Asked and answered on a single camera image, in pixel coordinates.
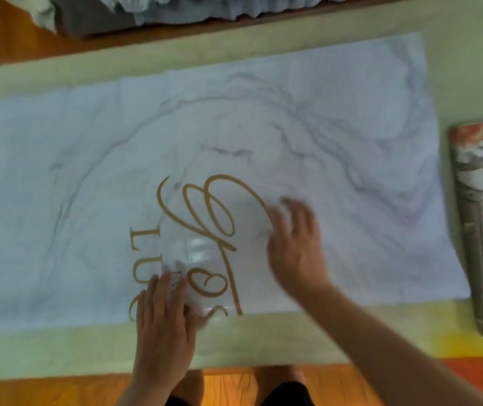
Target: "person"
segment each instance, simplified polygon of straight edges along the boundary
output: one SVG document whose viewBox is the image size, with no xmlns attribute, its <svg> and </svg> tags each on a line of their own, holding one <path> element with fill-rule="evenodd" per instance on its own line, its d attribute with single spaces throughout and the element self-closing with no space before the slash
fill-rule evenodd
<svg viewBox="0 0 483 406">
<path fill-rule="evenodd" d="M 334 287 L 326 271 L 319 224 L 313 212 L 298 200 L 283 198 L 282 203 L 290 212 L 291 225 L 277 207 L 270 207 L 273 232 L 267 256 L 271 271 L 285 292 L 348 355 L 382 403 L 483 406 L 481 392 Z M 199 314 L 195 309 L 184 311 L 186 279 L 178 283 L 167 307 L 169 281 L 168 273 L 160 279 L 153 277 L 147 291 L 138 297 L 133 380 L 117 406 L 196 406 L 202 402 L 201 374 L 187 373 L 194 355 Z M 292 368 L 278 368 L 275 372 L 260 379 L 256 373 L 259 394 L 263 393 L 257 404 L 313 404 L 300 374 Z"/>
</svg>

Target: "hand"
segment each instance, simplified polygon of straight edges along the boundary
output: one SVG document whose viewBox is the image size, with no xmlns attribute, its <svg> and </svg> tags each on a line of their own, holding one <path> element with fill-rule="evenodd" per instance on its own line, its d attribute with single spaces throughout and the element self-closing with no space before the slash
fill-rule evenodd
<svg viewBox="0 0 483 406">
<path fill-rule="evenodd" d="M 270 207 L 273 233 L 268 241 L 268 262 L 279 285 L 300 301 L 330 284 L 320 229 L 307 205 L 290 198 L 282 198 L 281 202 L 292 214 L 292 231 L 279 209 Z"/>
<path fill-rule="evenodd" d="M 169 282 L 170 273 L 160 279 L 154 275 L 147 291 L 138 296 L 137 354 L 133 369 L 137 390 L 160 392 L 164 402 L 189 369 L 199 319 L 195 308 L 184 316 L 187 278 L 180 280 L 167 306 Z M 150 396 L 157 399 L 156 393 Z"/>
</svg>

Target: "white paper with gray veins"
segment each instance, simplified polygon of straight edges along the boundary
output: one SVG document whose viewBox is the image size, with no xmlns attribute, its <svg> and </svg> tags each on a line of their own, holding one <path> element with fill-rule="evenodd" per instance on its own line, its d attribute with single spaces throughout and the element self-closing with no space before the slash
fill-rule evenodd
<svg viewBox="0 0 483 406">
<path fill-rule="evenodd" d="M 426 82 L 409 34 L 0 100 L 0 330 L 128 321 L 165 267 L 204 313 L 296 310 L 265 257 L 283 194 L 357 302 L 468 297 Z"/>
</svg>

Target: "black shorts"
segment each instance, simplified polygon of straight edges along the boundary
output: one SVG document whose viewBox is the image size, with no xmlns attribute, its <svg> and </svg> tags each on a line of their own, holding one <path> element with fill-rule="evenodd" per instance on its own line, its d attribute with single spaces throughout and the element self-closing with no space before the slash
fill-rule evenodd
<svg viewBox="0 0 483 406">
<path fill-rule="evenodd" d="M 262 406 L 279 406 L 291 404 L 293 406 L 315 406 L 311 401 L 308 389 L 300 382 L 281 383 L 264 399 Z M 188 406 L 183 400 L 170 396 L 165 406 Z"/>
</svg>

